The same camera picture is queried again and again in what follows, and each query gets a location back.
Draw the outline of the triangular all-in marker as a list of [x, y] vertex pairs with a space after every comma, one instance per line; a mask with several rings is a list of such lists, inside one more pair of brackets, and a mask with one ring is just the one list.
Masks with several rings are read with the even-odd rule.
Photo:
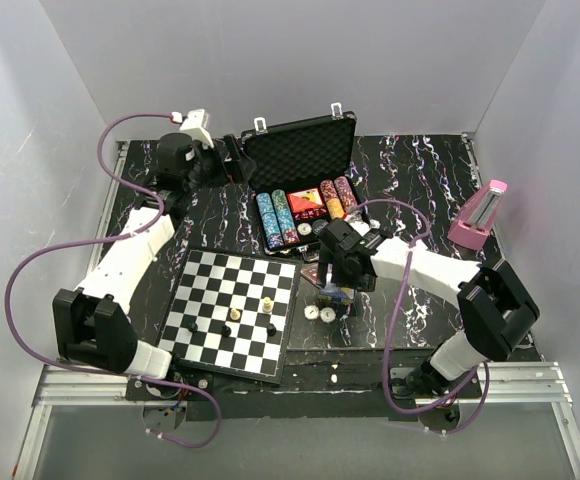
[[327, 267], [320, 263], [306, 264], [301, 269], [301, 275], [311, 284], [323, 287], [326, 282]]

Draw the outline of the blue playing card deck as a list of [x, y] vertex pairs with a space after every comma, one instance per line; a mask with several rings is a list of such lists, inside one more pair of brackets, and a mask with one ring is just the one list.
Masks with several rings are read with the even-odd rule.
[[317, 297], [321, 308], [332, 308], [337, 314], [342, 314], [355, 304], [356, 291], [328, 283], [318, 292]]

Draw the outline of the black poker set case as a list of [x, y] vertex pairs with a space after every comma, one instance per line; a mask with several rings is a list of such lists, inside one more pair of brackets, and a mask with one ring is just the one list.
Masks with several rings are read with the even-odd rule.
[[240, 144], [256, 163], [248, 185], [259, 227], [264, 222], [258, 196], [302, 191], [347, 174], [356, 124], [355, 113], [339, 103], [331, 105], [329, 114], [298, 121], [269, 125], [263, 117], [254, 119], [254, 127], [241, 133]]

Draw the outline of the red playing card deck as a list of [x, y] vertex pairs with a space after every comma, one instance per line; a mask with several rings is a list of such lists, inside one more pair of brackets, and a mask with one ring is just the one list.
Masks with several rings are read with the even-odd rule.
[[293, 213], [302, 213], [325, 206], [318, 188], [310, 188], [287, 194], [287, 201]]

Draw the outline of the black white chess board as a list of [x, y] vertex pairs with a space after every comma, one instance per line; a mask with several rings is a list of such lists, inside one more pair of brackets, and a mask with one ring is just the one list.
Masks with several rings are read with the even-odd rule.
[[[157, 346], [185, 367], [278, 385], [290, 338], [302, 263], [201, 247], [183, 257]], [[274, 302], [270, 313], [263, 299]], [[238, 321], [230, 311], [241, 312]], [[187, 325], [196, 322], [191, 334]], [[266, 327], [277, 332], [268, 336]], [[223, 337], [224, 324], [232, 328]]]

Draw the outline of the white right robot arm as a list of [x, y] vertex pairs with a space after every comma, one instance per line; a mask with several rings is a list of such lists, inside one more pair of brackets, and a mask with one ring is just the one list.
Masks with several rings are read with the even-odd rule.
[[412, 394], [445, 397], [459, 378], [483, 361], [503, 362], [540, 317], [540, 310], [512, 266], [482, 264], [409, 245], [364, 222], [335, 219], [317, 234], [318, 283], [372, 292], [378, 279], [424, 290], [460, 313], [463, 327], [442, 342], [400, 386]]

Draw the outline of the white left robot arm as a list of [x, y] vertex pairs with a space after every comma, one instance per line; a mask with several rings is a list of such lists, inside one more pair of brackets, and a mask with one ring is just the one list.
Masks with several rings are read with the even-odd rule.
[[232, 134], [221, 154], [190, 133], [162, 136], [153, 171], [143, 184], [121, 231], [99, 264], [72, 290], [61, 289], [52, 302], [59, 355], [72, 363], [148, 377], [148, 387], [163, 400], [183, 386], [170, 367], [171, 353], [139, 340], [128, 314], [134, 292], [159, 250], [175, 235], [202, 188], [245, 183], [256, 164]]

